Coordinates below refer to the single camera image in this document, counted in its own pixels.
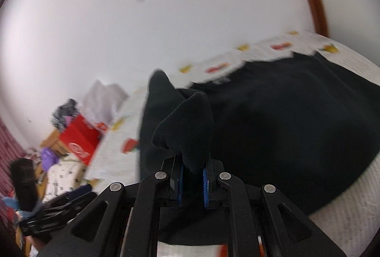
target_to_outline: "red paper bag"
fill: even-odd
[[[80,114],[59,139],[87,166],[94,155],[100,137],[101,133]]]

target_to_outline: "dark fabric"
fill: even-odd
[[[174,154],[182,154],[184,165],[197,173],[204,167],[213,134],[214,123],[207,96],[196,92],[157,126],[152,143]]]
[[[380,150],[380,88],[318,53],[249,62],[223,82],[191,87],[211,105],[211,156],[247,184],[274,184],[306,214],[339,196]],[[181,91],[150,85],[140,136],[146,175],[173,155],[151,139]]]
[[[16,244],[15,239],[8,233],[2,220],[0,220],[0,245],[2,256],[25,257],[22,250]]]
[[[176,90],[163,71],[154,72],[140,130],[140,177],[158,171],[163,160],[175,154],[182,153],[184,162],[183,207],[161,209],[159,241],[180,245],[227,243],[224,211],[203,206],[202,168],[213,132],[206,95]]]
[[[360,255],[360,257],[379,257],[380,256],[380,230],[377,231],[372,241]]]

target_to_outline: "white bedsheet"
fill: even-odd
[[[339,52],[321,51],[331,44]],[[331,62],[380,85],[379,67],[348,47],[310,32],[280,35],[251,44],[246,51],[232,49],[221,56],[194,64],[187,73],[177,71],[170,74],[169,79],[175,87],[186,87],[191,82],[217,80],[242,66],[244,61],[272,61],[290,57],[291,51],[312,54],[315,50]],[[220,70],[214,69],[214,72],[208,73],[209,68]],[[146,86],[135,91],[115,117],[114,131],[109,131],[98,147],[85,174],[87,179],[101,179],[95,187],[96,191],[101,192],[115,181],[124,185],[139,181],[139,152],[134,149],[123,153],[123,148],[126,140],[138,140],[146,96]],[[380,155],[349,189],[310,218],[348,257],[359,256],[380,227]]]

